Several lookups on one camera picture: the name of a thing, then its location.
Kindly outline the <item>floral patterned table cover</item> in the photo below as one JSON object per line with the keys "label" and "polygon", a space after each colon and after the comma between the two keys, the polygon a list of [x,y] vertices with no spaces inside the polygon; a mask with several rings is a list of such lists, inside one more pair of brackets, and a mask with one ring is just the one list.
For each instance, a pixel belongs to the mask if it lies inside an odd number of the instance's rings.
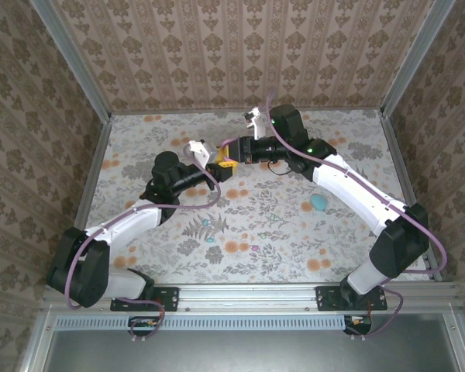
{"label": "floral patterned table cover", "polygon": [[[217,146],[248,135],[238,112],[113,117],[88,226],[136,201],[157,154],[181,153],[190,140]],[[327,199],[324,211],[312,207],[313,194]],[[162,226],[112,249],[114,264],[163,284],[337,282],[367,258],[375,241],[355,212],[283,162],[239,166],[220,191],[200,184],[180,202],[184,207]]]}

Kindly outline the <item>grey steel panel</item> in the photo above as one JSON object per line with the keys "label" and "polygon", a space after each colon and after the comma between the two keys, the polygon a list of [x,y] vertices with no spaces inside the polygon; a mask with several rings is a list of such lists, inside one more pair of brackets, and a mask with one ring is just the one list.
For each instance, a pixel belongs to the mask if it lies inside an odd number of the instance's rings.
{"label": "grey steel panel", "polygon": [[318,330],[58,328],[41,315],[19,372],[465,372],[465,317],[405,314],[366,338]]}

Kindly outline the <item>thin aluminium wall rail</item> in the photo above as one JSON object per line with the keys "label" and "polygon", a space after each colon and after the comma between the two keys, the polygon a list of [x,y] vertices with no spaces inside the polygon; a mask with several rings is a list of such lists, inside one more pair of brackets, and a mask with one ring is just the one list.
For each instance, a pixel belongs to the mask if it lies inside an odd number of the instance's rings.
{"label": "thin aluminium wall rail", "polygon": [[[297,107],[297,110],[300,112],[305,111],[381,111],[381,108],[378,107]],[[120,115],[173,115],[173,114],[215,114],[215,113],[231,113],[231,112],[238,112],[244,113],[246,112],[246,108],[191,108],[191,109],[157,109],[157,110],[139,110],[139,111],[113,111],[110,115],[112,116],[120,116]]]}

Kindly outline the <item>aluminium frame rail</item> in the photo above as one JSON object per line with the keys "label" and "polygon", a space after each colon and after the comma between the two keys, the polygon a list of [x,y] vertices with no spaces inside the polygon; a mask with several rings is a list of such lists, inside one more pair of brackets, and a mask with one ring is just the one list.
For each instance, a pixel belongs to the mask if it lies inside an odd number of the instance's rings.
{"label": "aluminium frame rail", "polygon": [[74,227],[78,229],[84,229],[87,225],[89,212],[91,210],[91,203],[95,194],[95,189],[102,168],[105,151],[109,143],[111,129],[112,123],[110,120],[102,125],[100,137],[98,138],[98,143],[91,162],[91,167],[88,172],[86,184],[84,186],[81,201],[74,220]]}
{"label": "aluminium frame rail", "polygon": [[[408,176],[403,156],[401,155],[400,147],[398,145],[398,141],[394,133],[391,120],[388,117],[384,116],[384,114],[381,111],[377,111],[377,114],[379,115],[379,119],[381,121],[381,125],[384,131],[384,136],[387,140],[388,148],[391,153],[391,158],[394,162],[394,167],[402,189],[404,200],[407,205],[413,205],[416,203],[415,193],[413,191],[412,183],[410,182],[410,178]],[[443,278],[441,273],[437,270],[438,263],[436,260],[436,254],[434,250],[435,248],[436,247],[432,243],[429,243],[429,248],[422,255],[422,257],[427,269],[435,269],[434,272],[429,274],[429,277],[436,282],[441,282]]]}

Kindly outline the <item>wide aluminium base rail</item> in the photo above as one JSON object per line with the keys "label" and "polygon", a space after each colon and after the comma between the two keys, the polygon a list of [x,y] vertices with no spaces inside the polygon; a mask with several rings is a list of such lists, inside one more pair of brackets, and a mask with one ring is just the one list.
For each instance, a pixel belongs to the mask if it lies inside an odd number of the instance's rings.
{"label": "wide aluminium base rail", "polygon": [[[281,314],[317,312],[319,292],[330,283],[295,284],[177,284],[175,314]],[[387,312],[398,307],[402,313],[458,311],[462,301],[455,285],[434,281],[398,281],[385,285]]]}

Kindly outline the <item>aluminium frame post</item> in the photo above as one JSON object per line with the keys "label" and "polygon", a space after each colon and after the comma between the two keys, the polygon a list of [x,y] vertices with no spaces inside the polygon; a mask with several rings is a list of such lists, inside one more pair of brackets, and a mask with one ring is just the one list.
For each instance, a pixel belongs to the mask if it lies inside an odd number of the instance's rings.
{"label": "aluminium frame post", "polygon": [[456,0],[434,0],[381,104],[381,114],[388,119],[425,59],[432,42],[448,17]]}
{"label": "aluminium frame post", "polygon": [[30,0],[40,19],[50,33],[57,49],[63,55],[75,79],[95,110],[102,125],[110,120],[111,110],[98,89],[95,79],[91,76],[81,51],[75,45],[67,27],[61,20],[58,11],[53,6],[53,0]]}

